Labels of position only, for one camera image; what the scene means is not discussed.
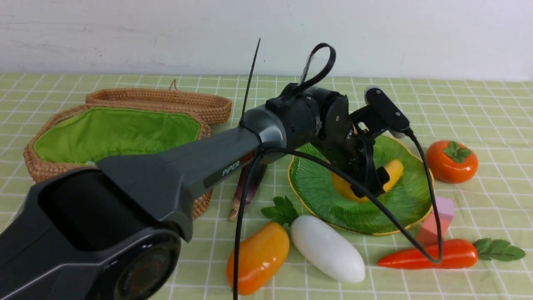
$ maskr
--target yellow plate rim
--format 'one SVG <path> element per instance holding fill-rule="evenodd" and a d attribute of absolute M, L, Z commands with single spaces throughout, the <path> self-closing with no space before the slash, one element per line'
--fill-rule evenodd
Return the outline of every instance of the yellow plate rim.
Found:
<path fill-rule="evenodd" d="M 417 157 L 416 155 L 413 155 L 413 153 L 411 152 L 411 150 L 409 150 L 409 148 L 407 148 L 404 144 L 400 143 L 400 141 L 398 141 L 396 138 L 393 138 L 393 137 L 390 137 L 390 136 L 385 136 L 385 135 L 382 135 L 381 137 L 385 137 L 385 138 L 389 138 L 393 141 L 395 141 L 396 143 L 400 144 L 403 148 L 405 148 L 405 150 L 407 150 L 407 153 L 409 153 L 409 155 L 411 155 L 412 157 L 418 159 L 420 161 L 420 163 L 422 163 L 422 165 L 424 164 L 424 162 L 422 161 L 422 159 L 420 159 L 420 157 Z M 311 213 L 313 216 L 319 218 L 320 220 L 322 220 L 323 222 L 327 223 L 329 226 L 331 227 L 334 227 L 334 228 L 338 228 L 340 230 L 344 230 L 344 231 L 348 231 L 348 232 L 352 232 L 352 233 L 359 233 L 359 234 L 364 234 L 364 235 L 373 235 L 373 236 L 386 236 L 386 235 L 392 235 L 392 234 L 396 234 L 396 233 L 400 233 L 400 230 L 395 230 L 395 231 L 390 231 L 390 232 L 384 232 L 384 233 L 364 233 L 364 232 L 358 232 L 358 231 L 355 231 L 355 230 L 351 230 L 351 229 L 348 229 L 348 228 L 342 228 L 338 225 L 335 225 L 333 223 L 330 223 L 328 221 L 325 221 L 323 220 L 322 218 L 320 218 L 317 214 L 315 214 L 306 204 L 305 202 L 303 201 L 303 199 L 300 197 L 300 195 L 298 194 L 298 192 L 296 191 L 296 189 L 294 188 L 293 186 L 293 183 L 290 179 L 290 169 L 291 167 L 293 166 L 294 164 L 294 161 L 295 161 L 296 157 L 293 155 L 291 160 L 290 160 L 290 163 L 289 163 L 289 166 L 287 168 L 287 179 L 289 181 L 289 186 L 290 188 L 292 189 L 293 193 L 296 195 L 296 197 L 298 198 L 298 200 L 300 201 L 300 203 L 303 205 L 303 207 L 305 207 L 305 209 Z M 431 183 L 432 183 L 432 186 L 434 187 L 435 186 L 435 178 L 433 177 L 433 172 L 431 172 L 430 170 L 430 176 L 431 176 Z M 422 217 L 420 218 L 418 221 L 415 221 L 407 226 L 405 226 L 404 228 L 407 230 L 421 222 L 423 222 L 430 214 L 431 212 L 433 211 L 433 205 L 430 206 L 429 210 L 427 211 L 427 213 Z"/>

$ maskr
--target green leaves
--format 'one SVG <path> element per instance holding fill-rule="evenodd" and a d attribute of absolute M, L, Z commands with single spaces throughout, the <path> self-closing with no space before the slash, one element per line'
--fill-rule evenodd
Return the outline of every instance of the green leaves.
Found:
<path fill-rule="evenodd" d="M 281 226 L 288 224 L 289 226 L 298 217 L 298 212 L 293 206 L 293 203 L 285 197 L 274 197 L 274 206 L 265 207 L 261 209 L 261 213 Z"/>
<path fill-rule="evenodd" d="M 499 260 L 501 262 L 510 262 L 522 259 L 526 256 L 524 250 L 512 246 L 506 240 L 492 240 L 489 238 L 481 239 L 473 243 L 481 260 Z"/>
<path fill-rule="evenodd" d="M 444 148 L 444 154 L 450 157 L 456 163 L 463 163 L 472 151 L 468 148 L 461 148 L 460 144 L 456 141 L 450 141 L 448 147 Z"/>

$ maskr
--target basket handle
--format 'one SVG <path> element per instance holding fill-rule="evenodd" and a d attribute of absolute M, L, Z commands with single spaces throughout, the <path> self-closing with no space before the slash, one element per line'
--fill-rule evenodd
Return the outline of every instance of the basket handle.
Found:
<path fill-rule="evenodd" d="M 170 90 L 172 87 L 174 87 L 174 89 L 177 91 L 176 79 L 174 79 L 174 80 L 170 83 L 170 86 L 168 87 L 168 90 Z"/>

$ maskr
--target plastic vegetable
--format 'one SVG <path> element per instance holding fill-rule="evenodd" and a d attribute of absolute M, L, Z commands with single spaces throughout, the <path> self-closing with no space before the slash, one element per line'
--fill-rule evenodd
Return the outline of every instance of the plastic vegetable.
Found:
<path fill-rule="evenodd" d="M 359 252 L 328 224 L 314 216 L 302 215 L 285 197 L 274 198 L 273 207 L 263 208 L 267 218 L 287 223 L 294 246 L 307 261 L 337 281 L 360 282 L 365 279 L 365 264 Z"/>
<path fill-rule="evenodd" d="M 432 143 L 426 151 L 426 159 L 435 179 L 451 184 L 470 180 L 479 165 L 476 154 L 456 141 Z"/>
<path fill-rule="evenodd" d="M 426 247 L 426 251 L 437 257 L 437 244 Z M 505 240 L 481 239 L 474 243 L 462 239 L 447 240 L 442 243 L 442 261 L 433 264 L 418 249 L 408 249 L 383 257 L 378 266 L 404 270 L 422 269 L 464 269 L 475 265 L 478 260 L 499 260 L 509 262 L 523 258 L 526 253 L 511 246 Z"/>
<path fill-rule="evenodd" d="M 390 180 L 383 185 L 383 190 L 386 193 L 390 191 L 390 189 L 392 189 L 392 187 L 398 182 L 398 180 L 400 180 L 400 177 L 403 174 L 403 164 L 399 160 L 392 160 L 387 165 L 385 165 L 385 170 L 387 171 L 390 177 Z M 341 194 L 347 199 L 358 202 L 369 201 L 366 196 L 364 196 L 363 198 L 356 197 L 352 192 L 352 189 L 350 188 L 350 184 L 333 172 L 332 185 L 333 188 L 335 188 L 339 194 Z"/>
<path fill-rule="evenodd" d="M 240 171 L 239 183 L 237 184 L 237 190 L 235 191 L 235 195 L 233 196 L 233 201 L 231 202 L 231 211 L 228 217 L 228 220 L 230 222 L 237 221 L 237 215 L 239 214 L 240 198 L 243 195 L 244 184 L 246 183 L 246 175 L 250 171 L 251 167 L 252 165 L 249 164 L 243 167 Z M 244 211 L 246 211 L 250 202 L 254 198 L 255 193 L 257 192 L 257 189 L 259 188 L 261 181 L 263 180 L 266 170 L 267 170 L 267 165 L 263 164 L 258 169 L 256 169 L 256 171 L 252 174 L 252 177 L 253 177 L 252 184 L 250 184 L 250 188 L 248 189 Z"/>
<path fill-rule="evenodd" d="M 238 294 L 250 295 L 263 287 L 287 259 L 290 240 L 276 222 L 268 222 L 239 246 Z M 233 250 L 226 265 L 226 279 L 233 288 Z"/>

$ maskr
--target green plate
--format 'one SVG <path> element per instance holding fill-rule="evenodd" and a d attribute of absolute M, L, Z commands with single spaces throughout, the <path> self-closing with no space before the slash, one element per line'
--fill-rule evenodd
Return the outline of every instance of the green plate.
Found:
<path fill-rule="evenodd" d="M 325 160 L 311 144 L 298 150 Z M 409 228 L 423 221 L 433 209 L 427 177 L 422 161 L 409 149 L 392 137 L 379 136 L 374 145 L 376 167 L 393 159 L 402 162 L 403 174 L 392 189 L 378 199 L 403 227 Z M 372 202 L 355 202 L 341 196 L 332 186 L 330 171 L 312 161 L 294 156 L 288 168 L 288 179 L 304 207 L 333 227 L 371 235 L 400 232 Z"/>

